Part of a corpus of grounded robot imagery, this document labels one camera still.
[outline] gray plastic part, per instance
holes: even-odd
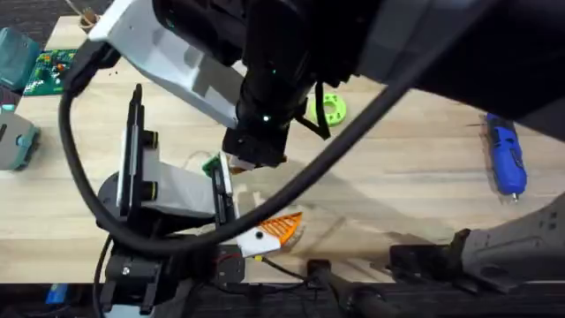
[[[379,82],[393,80],[406,66],[451,31],[478,0],[384,0],[357,73]]]
[[[463,271],[503,292],[530,281],[565,279],[565,193],[541,210],[465,241]]]
[[[28,120],[13,112],[4,111],[0,113],[0,170],[17,169],[25,163],[29,145],[18,145],[18,137],[23,140],[34,139],[36,129]]]
[[[237,126],[243,76],[163,27],[151,0],[114,1],[88,38],[108,42],[142,75],[218,123]]]

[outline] green circuit board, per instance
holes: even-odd
[[[63,78],[71,68],[75,54],[77,54],[75,49],[43,51],[37,57],[34,69],[24,89],[24,96],[62,94]]]

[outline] teal box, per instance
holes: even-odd
[[[40,53],[29,37],[10,27],[0,30],[0,84],[12,91],[23,89]]]

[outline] blue object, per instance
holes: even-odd
[[[64,296],[67,293],[69,285],[68,284],[52,284],[49,292],[47,293],[47,299],[45,299],[45,304],[47,305],[58,305],[64,303]]]
[[[527,177],[514,123],[487,114],[486,124],[498,189],[502,194],[512,195],[517,200],[526,188]]]
[[[0,84],[23,89],[40,53],[34,40],[9,27],[0,30]]]
[[[4,104],[2,105],[3,111],[14,111],[16,109],[16,105],[14,104]]]

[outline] wooden table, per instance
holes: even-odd
[[[47,49],[84,41],[77,18],[56,24]],[[166,163],[199,170],[221,147],[224,128],[137,73],[126,61],[99,71],[75,102],[72,126],[93,187],[117,170],[120,134],[135,83],[142,83],[148,129],[161,134]],[[337,135],[382,86],[352,78],[336,91],[348,104]],[[25,97],[17,112],[42,129],[27,170],[0,172],[0,282],[90,282],[105,232],[79,197],[57,130],[59,96]],[[389,281],[393,244],[446,243],[464,227],[490,227],[547,204],[565,189],[565,145],[518,127],[529,174],[518,204],[501,203],[493,188],[482,113],[413,91],[289,211],[304,211],[302,236],[274,256],[291,269],[328,257],[349,279]],[[302,170],[326,145],[298,124],[290,130],[289,162],[233,178],[240,210],[254,207]],[[286,281],[248,261],[247,281]]]

